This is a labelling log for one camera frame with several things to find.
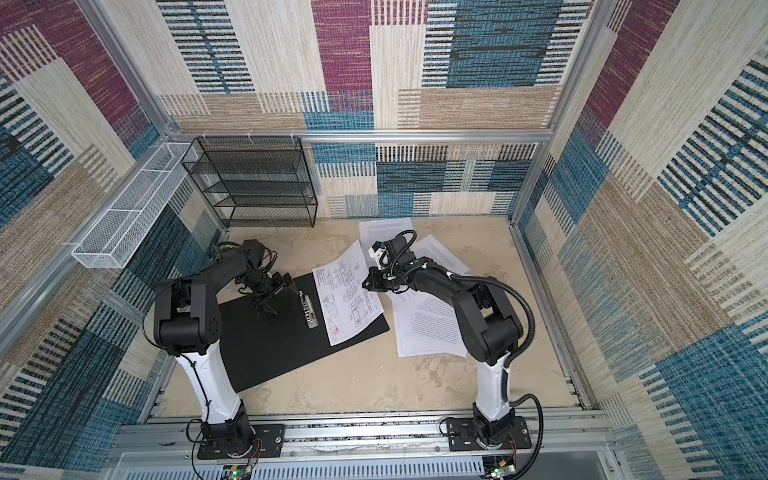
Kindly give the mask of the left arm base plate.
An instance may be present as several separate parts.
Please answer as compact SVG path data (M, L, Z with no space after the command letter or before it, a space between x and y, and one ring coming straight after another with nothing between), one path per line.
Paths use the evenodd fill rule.
M199 460L277 458L281 455L284 424L251 425L248 431L239 427L205 424L196 458Z

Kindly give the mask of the red folder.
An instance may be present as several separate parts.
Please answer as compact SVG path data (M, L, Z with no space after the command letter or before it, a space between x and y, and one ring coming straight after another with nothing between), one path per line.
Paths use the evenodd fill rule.
M385 316L379 315L360 334L332 346L313 275L302 275L293 284L297 291L309 296L318 316L317 327L308 326L298 294L292 291L269 301L276 311L274 315L258 310L245 296L220 305L223 317L220 350L235 392L243 392L389 331Z

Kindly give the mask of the diagram sheet top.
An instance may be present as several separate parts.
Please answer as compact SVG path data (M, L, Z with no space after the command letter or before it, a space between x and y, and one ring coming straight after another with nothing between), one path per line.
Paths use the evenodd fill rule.
M362 333L384 313L376 293L365 290L368 266L359 240L334 261L312 270L331 346Z

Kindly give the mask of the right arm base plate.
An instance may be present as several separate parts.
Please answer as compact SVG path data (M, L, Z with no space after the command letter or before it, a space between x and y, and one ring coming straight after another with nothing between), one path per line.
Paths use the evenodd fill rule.
M533 446L526 420L507 415L499 421L482 417L446 417L438 430L448 440L450 451L530 449Z

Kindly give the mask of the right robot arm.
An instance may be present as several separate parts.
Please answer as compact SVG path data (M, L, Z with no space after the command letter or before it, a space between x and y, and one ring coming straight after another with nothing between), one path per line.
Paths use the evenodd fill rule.
M368 249L375 265L362 287L371 292L402 289L431 295L451 306L460 338L477 363L478 392L472 425L478 445L502 446L515 423L517 403L509 398L510 366L535 337L530 305L514 288L494 277L461 275L411 250L416 231L407 229Z

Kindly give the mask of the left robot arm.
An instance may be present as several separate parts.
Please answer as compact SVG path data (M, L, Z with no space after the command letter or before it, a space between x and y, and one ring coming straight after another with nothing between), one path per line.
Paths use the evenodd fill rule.
M290 275L270 272L277 258L257 240L220 242L202 267L163 280L154 290L153 342L176 359L192 385L201 409L196 443L233 458L253 448L256 434L224 365L217 295L233 282L257 309L275 314L268 301L292 283Z

